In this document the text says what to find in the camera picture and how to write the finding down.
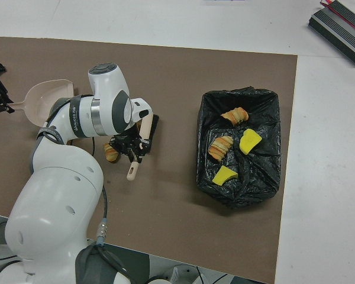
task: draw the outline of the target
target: yellow sponge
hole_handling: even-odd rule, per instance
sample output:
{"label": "yellow sponge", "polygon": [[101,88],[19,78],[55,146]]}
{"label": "yellow sponge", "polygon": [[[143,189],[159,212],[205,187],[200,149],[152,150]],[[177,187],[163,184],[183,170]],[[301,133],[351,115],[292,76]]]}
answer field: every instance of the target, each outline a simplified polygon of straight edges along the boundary
{"label": "yellow sponge", "polygon": [[224,182],[228,181],[229,179],[237,179],[237,178],[238,178],[238,173],[229,169],[228,167],[221,166],[220,170],[215,175],[212,181],[216,185],[223,185]]}
{"label": "yellow sponge", "polygon": [[243,154],[247,155],[261,140],[262,138],[254,130],[246,129],[241,137],[239,148]]}

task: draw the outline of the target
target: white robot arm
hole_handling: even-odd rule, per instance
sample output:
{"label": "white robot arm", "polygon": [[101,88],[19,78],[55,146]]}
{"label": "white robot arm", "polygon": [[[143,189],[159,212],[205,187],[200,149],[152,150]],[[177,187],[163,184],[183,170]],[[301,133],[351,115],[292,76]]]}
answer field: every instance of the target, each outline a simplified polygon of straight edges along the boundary
{"label": "white robot arm", "polygon": [[[5,229],[8,246],[22,262],[7,266],[0,283],[76,283],[76,257],[87,247],[86,230],[102,191],[103,173],[89,153],[66,143],[121,134],[142,118],[149,123],[142,123],[141,136],[147,139],[150,134],[151,108],[143,99],[129,98],[117,65],[97,65],[88,76],[93,96],[59,102],[39,132],[30,159],[33,174]],[[132,167],[128,179],[134,178],[137,162]],[[117,273],[114,281],[130,282],[124,273]]]}

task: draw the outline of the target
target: white table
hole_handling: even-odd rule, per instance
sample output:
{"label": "white table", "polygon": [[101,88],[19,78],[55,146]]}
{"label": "white table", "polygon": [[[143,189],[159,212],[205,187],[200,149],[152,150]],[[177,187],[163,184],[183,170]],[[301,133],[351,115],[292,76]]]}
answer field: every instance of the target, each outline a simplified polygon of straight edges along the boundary
{"label": "white table", "polygon": [[[342,3],[355,12],[355,0]],[[355,67],[308,28],[320,8],[319,0],[7,0],[0,36],[298,54],[276,283],[355,283]]]}

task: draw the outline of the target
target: red wire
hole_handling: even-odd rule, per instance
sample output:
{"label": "red wire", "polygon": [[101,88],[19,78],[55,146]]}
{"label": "red wire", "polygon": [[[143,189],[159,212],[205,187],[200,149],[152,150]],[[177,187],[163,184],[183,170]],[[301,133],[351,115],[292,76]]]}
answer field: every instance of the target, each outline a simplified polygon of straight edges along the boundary
{"label": "red wire", "polygon": [[345,21],[346,23],[348,23],[350,26],[352,26],[355,29],[355,25],[352,22],[350,22],[348,19],[346,19],[344,16],[342,16],[340,13],[338,13],[332,6],[330,6],[329,4],[323,3],[322,0],[321,0],[320,4],[324,7],[329,8],[329,10],[331,12],[337,14],[339,17],[341,17],[343,19],[343,21]]}

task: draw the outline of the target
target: cable connector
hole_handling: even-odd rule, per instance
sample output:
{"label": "cable connector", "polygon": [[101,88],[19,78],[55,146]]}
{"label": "cable connector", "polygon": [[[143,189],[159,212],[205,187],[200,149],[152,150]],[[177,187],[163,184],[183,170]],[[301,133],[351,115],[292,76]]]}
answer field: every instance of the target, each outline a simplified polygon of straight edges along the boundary
{"label": "cable connector", "polygon": [[96,245],[97,246],[104,246],[104,241],[105,241],[105,237],[107,236],[107,219],[103,218],[102,221],[100,222],[98,228],[97,228],[97,239],[96,239]]}

